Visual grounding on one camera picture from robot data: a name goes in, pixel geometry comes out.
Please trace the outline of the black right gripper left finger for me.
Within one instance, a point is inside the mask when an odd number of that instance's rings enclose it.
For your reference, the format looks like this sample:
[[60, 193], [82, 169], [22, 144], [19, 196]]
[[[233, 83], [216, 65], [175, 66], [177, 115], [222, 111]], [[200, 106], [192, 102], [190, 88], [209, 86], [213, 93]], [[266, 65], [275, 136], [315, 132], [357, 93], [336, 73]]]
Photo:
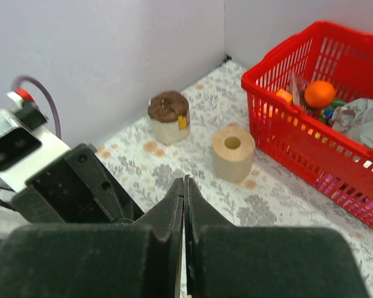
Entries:
[[26, 225], [0, 248], [0, 297], [179, 297], [183, 179], [133, 223]]

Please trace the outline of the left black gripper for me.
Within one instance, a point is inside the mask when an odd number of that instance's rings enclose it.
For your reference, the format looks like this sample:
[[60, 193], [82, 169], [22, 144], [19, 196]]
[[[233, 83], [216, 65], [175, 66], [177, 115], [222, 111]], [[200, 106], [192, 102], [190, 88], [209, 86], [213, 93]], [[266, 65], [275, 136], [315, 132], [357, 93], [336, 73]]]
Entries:
[[144, 214], [85, 144], [29, 178], [11, 206], [33, 224], [134, 222]]

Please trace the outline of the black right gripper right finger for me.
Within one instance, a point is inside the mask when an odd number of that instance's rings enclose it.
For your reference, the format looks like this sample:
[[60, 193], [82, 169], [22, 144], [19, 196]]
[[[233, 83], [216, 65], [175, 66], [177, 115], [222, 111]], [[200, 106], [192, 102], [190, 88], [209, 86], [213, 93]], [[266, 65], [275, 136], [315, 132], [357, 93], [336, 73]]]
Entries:
[[184, 179], [192, 297], [368, 297], [352, 250], [322, 227], [237, 227]]

